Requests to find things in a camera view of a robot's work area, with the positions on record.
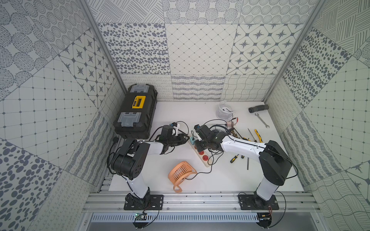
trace aluminum rail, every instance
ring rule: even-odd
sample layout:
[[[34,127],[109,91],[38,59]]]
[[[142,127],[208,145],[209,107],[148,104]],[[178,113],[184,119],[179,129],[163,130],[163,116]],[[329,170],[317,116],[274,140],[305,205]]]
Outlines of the aluminum rail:
[[[84,213],[116,213],[128,212],[123,209],[125,196],[128,191],[90,193]],[[239,192],[151,192],[151,194],[163,194],[163,211],[166,212],[236,212],[241,211]],[[320,208],[311,193],[282,192],[286,199],[286,212],[319,212]],[[285,210],[285,201],[280,193],[275,193],[280,210]],[[243,210],[243,212],[266,212],[267,210]]]

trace yellow pliers handle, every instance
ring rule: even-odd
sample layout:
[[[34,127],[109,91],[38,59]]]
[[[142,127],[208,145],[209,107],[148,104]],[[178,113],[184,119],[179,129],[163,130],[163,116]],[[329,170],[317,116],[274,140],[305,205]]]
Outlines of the yellow pliers handle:
[[[256,134],[257,134],[257,136],[258,136],[258,138],[259,138],[259,142],[260,142],[260,143],[263,143],[261,136],[260,136],[260,135],[259,135],[259,133],[257,132],[257,129],[255,129],[255,132],[256,132]]]

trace black bracket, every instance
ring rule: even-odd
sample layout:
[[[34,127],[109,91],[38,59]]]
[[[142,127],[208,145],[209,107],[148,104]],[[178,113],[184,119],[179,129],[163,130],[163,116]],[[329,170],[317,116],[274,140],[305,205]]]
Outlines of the black bracket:
[[[149,200],[150,206],[146,210],[162,210],[163,206],[163,195],[156,194],[150,195]],[[146,206],[137,202],[136,197],[131,194],[126,196],[124,210],[143,210]]]
[[[279,210],[275,195],[272,195],[271,198],[268,201],[264,201],[263,204],[256,202],[255,195],[253,194],[241,194],[238,196],[238,199],[241,210],[269,210],[269,205],[272,210]]]

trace yellow toolbox latch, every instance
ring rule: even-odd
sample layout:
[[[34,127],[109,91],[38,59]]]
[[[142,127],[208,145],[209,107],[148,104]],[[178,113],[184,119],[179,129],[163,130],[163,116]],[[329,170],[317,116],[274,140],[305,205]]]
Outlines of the yellow toolbox latch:
[[[134,103],[132,104],[132,108],[143,108],[145,102],[145,95],[138,95],[135,97]]]

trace small fan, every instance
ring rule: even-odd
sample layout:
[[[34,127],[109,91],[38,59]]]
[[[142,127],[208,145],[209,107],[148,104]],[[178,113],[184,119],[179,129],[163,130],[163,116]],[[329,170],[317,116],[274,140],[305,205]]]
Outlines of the small fan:
[[[232,109],[232,107],[226,104],[226,100],[224,100],[219,103],[218,108],[216,110],[216,116],[219,119],[229,121],[233,117],[233,112],[234,110]]]

